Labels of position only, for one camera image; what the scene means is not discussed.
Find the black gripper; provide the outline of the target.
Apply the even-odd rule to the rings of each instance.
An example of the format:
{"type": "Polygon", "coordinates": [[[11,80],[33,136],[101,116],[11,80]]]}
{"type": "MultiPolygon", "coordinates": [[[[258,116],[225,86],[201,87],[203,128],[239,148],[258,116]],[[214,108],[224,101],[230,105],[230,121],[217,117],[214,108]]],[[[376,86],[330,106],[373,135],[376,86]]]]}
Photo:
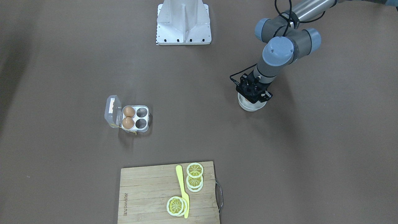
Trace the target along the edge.
{"type": "Polygon", "coordinates": [[[240,77],[240,82],[236,82],[236,91],[250,103],[263,103],[273,97],[273,94],[267,90],[269,85],[269,83],[260,82],[260,78],[255,77],[253,73],[249,75],[244,73],[240,77]]]}

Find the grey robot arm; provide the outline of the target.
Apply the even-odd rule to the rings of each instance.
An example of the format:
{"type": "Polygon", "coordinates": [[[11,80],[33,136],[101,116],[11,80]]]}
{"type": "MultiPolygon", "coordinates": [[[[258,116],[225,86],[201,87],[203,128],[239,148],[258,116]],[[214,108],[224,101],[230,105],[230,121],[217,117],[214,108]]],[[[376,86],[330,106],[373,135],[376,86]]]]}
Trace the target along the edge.
{"type": "Polygon", "coordinates": [[[303,0],[290,4],[278,16],[261,19],[255,27],[255,36],[266,43],[261,57],[250,66],[250,73],[240,71],[239,80],[230,76],[236,85],[239,105],[247,111],[263,108],[272,97],[268,87],[280,70],[298,59],[316,51],[322,42],[320,33],[314,28],[299,30],[300,24],[321,18],[324,12],[335,6],[337,0],[303,0]]]}

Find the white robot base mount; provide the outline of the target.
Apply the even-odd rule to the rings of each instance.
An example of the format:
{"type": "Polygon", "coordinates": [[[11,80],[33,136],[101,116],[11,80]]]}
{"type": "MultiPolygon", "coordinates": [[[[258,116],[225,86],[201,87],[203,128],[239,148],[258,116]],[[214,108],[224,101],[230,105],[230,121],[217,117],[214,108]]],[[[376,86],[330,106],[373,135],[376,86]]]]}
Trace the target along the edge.
{"type": "Polygon", "coordinates": [[[202,0],[165,0],[157,6],[157,45],[211,44],[209,6],[202,0]]]}

